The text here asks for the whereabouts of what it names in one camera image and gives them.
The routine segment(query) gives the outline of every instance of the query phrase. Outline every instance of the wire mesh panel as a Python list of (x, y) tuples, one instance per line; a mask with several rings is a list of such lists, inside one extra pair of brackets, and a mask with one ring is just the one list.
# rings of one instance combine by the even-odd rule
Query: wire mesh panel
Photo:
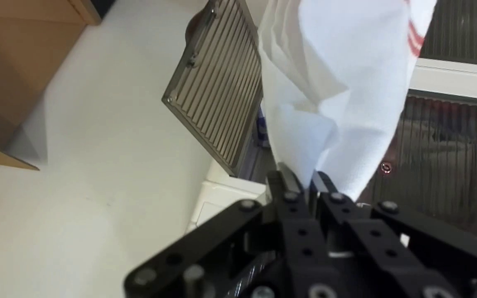
[(477, 65), (477, 0), (438, 0), (420, 56)]
[(163, 103), (230, 176), (238, 176), (261, 96), (255, 30), (243, 2), (208, 2), (187, 38)]
[(397, 200), (477, 234), (477, 99), (412, 91), (361, 200)]

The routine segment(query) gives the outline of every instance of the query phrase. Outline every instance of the black metal bracket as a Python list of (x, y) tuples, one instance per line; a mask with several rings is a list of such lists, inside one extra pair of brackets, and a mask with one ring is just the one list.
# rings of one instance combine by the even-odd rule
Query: black metal bracket
[(477, 298), (477, 239), (394, 202), (357, 207), (283, 166), (127, 275), (127, 298)]

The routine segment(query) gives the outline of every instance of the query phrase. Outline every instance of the white fabric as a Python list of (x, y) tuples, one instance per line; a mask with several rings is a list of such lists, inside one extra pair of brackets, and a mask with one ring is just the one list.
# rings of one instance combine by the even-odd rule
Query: white fabric
[(258, 27), (269, 144), (352, 199), (382, 159), (435, 0), (268, 0)]

